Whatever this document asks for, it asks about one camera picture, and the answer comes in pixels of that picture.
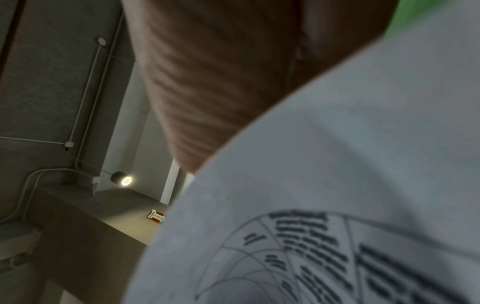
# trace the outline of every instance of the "printed diagram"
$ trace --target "printed diagram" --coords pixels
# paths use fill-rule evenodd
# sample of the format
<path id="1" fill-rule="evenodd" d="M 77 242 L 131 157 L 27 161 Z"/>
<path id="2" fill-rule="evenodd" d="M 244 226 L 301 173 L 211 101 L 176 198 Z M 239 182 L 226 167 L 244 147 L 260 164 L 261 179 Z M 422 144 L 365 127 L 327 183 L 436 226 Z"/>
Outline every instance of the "printed diagram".
<path id="1" fill-rule="evenodd" d="M 226 293 L 255 290 L 251 302 L 269 304 L 476 302 L 459 275 L 478 285 L 480 258 L 382 223 L 285 210 L 235 230 L 206 266 L 195 299 L 223 303 Z"/>

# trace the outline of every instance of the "white paper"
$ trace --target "white paper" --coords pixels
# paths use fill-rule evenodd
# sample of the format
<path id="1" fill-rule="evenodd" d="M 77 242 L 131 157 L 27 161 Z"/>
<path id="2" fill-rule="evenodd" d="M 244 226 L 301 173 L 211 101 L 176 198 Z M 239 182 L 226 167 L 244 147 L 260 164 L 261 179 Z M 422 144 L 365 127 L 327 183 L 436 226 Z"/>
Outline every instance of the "white paper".
<path id="1" fill-rule="evenodd" d="M 479 303 L 479 17 L 456 2 L 244 131 L 125 302 Z"/>

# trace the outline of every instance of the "spotlight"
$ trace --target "spotlight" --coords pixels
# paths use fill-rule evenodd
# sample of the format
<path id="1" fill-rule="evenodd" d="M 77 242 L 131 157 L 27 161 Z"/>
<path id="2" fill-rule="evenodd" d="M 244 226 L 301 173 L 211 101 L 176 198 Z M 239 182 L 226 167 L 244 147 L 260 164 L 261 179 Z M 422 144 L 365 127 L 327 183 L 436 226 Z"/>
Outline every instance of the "spotlight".
<path id="1" fill-rule="evenodd" d="M 112 183 L 117 184 L 120 187 L 128 187 L 133 182 L 133 178 L 131 176 L 120 171 L 112 174 L 110 180 Z"/>

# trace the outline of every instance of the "green fabric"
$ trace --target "green fabric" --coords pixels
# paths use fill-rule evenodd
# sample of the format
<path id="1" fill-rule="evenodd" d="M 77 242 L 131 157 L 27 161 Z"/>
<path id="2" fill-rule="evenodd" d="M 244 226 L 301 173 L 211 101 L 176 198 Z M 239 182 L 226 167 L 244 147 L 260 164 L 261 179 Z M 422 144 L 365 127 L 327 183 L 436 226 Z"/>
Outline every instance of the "green fabric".
<path id="1" fill-rule="evenodd" d="M 398 30 L 448 0 L 400 0 L 385 36 L 390 36 Z"/>

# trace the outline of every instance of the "human skin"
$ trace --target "human skin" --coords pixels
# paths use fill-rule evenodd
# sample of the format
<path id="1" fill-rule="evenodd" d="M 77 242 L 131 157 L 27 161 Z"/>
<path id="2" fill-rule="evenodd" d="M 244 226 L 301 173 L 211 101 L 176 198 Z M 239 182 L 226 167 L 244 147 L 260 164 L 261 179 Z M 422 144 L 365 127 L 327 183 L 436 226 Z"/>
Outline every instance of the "human skin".
<path id="1" fill-rule="evenodd" d="M 123 0 L 170 151 L 196 173 L 288 93 L 381 36 L 398 0 Z"/>

